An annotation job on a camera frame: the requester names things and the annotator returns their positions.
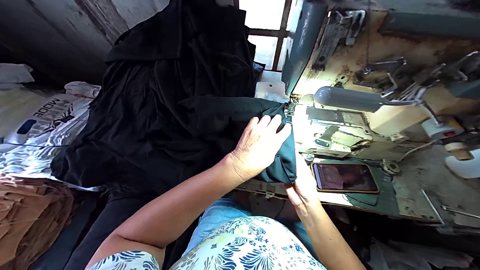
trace window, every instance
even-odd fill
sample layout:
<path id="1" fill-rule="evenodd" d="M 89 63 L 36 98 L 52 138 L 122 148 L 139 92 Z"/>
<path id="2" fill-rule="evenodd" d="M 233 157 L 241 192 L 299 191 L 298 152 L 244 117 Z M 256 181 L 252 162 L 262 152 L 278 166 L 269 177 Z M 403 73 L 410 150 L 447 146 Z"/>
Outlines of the window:
<path id="1" fill-rule="evenodd" d="M 250 27 L 248 40 L 257 46 L 255 61 L 266 64 L 265 70 L 282 70 L 287 52 L 287 20 L 291 5 L 292 0 L 238 1 L 237 6 L 247 12 L 245 25 Z"/>

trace floral blouse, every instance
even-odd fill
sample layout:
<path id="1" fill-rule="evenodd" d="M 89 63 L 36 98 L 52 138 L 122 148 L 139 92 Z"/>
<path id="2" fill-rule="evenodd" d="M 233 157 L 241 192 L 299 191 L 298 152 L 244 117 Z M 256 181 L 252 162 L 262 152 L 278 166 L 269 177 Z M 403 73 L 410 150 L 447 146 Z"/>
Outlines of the floral blouse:
<path id="1" fill-rule="evenodd" d="M 89 270 L 160 270 L 144 251 L 125 251 L 96 263 Z M 170 270 L 326 270 L 281 223 L 267 217 L 232 219 L 211 232 Z"/>

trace forearm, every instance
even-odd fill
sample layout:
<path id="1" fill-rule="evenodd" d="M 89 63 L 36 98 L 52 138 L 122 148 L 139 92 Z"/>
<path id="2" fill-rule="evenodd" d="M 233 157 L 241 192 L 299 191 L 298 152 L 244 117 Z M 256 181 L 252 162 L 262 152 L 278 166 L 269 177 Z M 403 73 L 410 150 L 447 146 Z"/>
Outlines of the forearm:
<path id="1" fill-rule="evenodd" d="M 304 208 L 297 208 L 297 213 L 318 259 L 328 270 L 365 270 L 320 201 L 309 203 Z"/>
<path id="2" fill-rule="evenodd" d="M 243 182 L 229 170 L 229 158 L 189 178 L 154 199 L 120 225 L 113 234 L 164 248 L 177 239 L 214 201 Z"/>

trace phone case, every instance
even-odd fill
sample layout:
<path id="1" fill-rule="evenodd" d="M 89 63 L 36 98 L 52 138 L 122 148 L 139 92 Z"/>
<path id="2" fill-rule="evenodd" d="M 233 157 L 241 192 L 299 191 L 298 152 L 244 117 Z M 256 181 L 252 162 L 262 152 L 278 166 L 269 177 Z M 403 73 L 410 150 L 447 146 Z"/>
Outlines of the phone case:
<path id="1" fill-rule="evenodd" d="M 335 165 L 341 165 L 341 164 L 347 164 L 347 165 L 362 165 L 362 166 L 367 166 L 369 172 L 370 172 L 370 175 L 372 176 L 372 179 L 373 179 L 373 182 L 375 183 L 375 186 L 376 186 L 376 190 L 375 191 L 368 191 L 368 190 L 346 190 L 346 189 L 320 189 L 319 188 L 319 182 L 318 182 L 318 179 L 317 179 L 317 176 L 315 174 L 315 171 L 314 171 L 314 168 L 313 168 L 313 165 L 314 164 L 335 164 Z M 317 182 L 317 191 L 320 191 L 320 192 L 333 192 L 333 193 L 365 193 L 365 194 L 378 194 L 380 193 L 380 188 L 377 184 L 377 180 L 375 179 L 375 175 L 373 174 L 370 166 L 368 164 L 365 164 L 365 163 L 341 163 L 341 162 L 316 162 L 316 163 L 311 163 L 310 164 L 310 170 L 312 171 L 312 174 L 313 174 L 313 177 L 315 178 L 316 182 Z"/>

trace brown fabric pile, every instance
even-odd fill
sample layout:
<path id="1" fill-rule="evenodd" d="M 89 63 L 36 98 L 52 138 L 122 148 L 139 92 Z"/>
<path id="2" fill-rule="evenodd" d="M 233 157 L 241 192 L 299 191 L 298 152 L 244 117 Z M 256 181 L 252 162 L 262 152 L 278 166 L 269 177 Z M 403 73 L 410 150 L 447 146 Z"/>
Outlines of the brown fabric pile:
<path id="1" fill-rule="evenodd" d="M 72 210 L 69 188 L 0 173 L 0 270 L 26 270 L 57 239 Z"/>

